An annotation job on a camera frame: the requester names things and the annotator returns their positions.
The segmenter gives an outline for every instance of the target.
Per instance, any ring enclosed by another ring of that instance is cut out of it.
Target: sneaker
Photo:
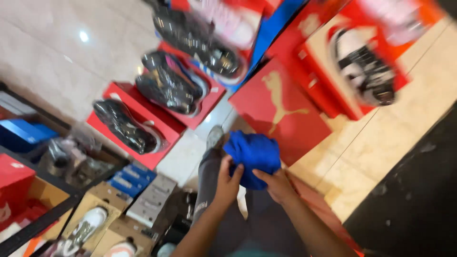
[[[384,25],[387,40],[394,46],[419,39],[425,28],[419,5],[411,0],[358,0],[362,9]]]
[[[222,126],[214,126],[206,138],[206,151],[211,148],[222,149],[224,145],[224,130]]]
[[[115,99],[95,101],[93,107],[101,122],[138,154],[156,153],[163,149],[165,140],[159,133],[137,122],[121,101]]]
[[[135,82],[143,96],[179,114],[193,117],[200,112],[200,100],[209,91],[204,80],[163,51],[146,54],[142,62],[149,73]]]
[[[170,46],[190,55],[197,66],[218,82],[236,85],[246,76],[247,68],[233,50],[209,34],[208,24],[189,13],[154,8],[154,26],[159,37]]]
[[[95,207],[86,214],[68,236],[63,244],[63,256],[74,255],[82,245],[94,234],[95,230],[105,223],[108,212],[102,207]]]
[[[337,68],[367,104],[390,105],[395,100],[395,72],[387,66],[355,29],[333,27],[329,32],[330,52]]]
[[[252,47],[254,29],[229,6],[219,0],[188,0],[188,2],[207,23],[214,23],[214,31],[223,40],[242,50]]]
[[[115,244],[103,257],[135,257],[137,247],[129,242],[120,242]]]

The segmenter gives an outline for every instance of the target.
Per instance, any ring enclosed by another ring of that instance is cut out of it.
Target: blue cloth
[[[224,145],[224,151],[233,157],[231,176],[238,164],[244,165],[244,173],[239,184],[247,189],[263,190],[267,186],[252,173],[253,169],[272,175],[281,168],[278,143],[263,134],[244,134],[240,130],[230,132],[230,139]]]

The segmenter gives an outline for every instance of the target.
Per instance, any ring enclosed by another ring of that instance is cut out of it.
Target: person's right hand
[[[295,199],[298,197],[297,193],[293,190],[286,177],[286,173],[283,169],[278,170],[275,174],[270,175],[263,171],[252,170],[254,175],[259,179],[267,183],[267,191],[271,195],[271,198],[280,205],[283,205],[285,201]]]

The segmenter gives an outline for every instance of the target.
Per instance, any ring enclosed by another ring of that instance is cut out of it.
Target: pink shoe
[[[419,6],[411,0],[358,0],[371,17],[381,20],[387,40],[400,46],[419,39],[425,32],[418,17]]]
[[[191,7],[203,17],[206,22],[214,23],[214,31],[222,39],[240,48],[252,47],[255,32],[232,8],[219,0],[188,0]]]

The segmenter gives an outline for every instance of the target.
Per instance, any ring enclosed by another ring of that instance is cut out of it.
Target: gold puma logo
[[[262,78],[265,86],[271,91],[271,102],[276,107],[276,114],[273,118],[273,126],[268,132],[271,135],[278,125],[278,123],[286,116],[294,113],[308,114],[308,109],[299,109],[295,111],[287,111],[282,104],[282,80],[278,71],[274,70]]]

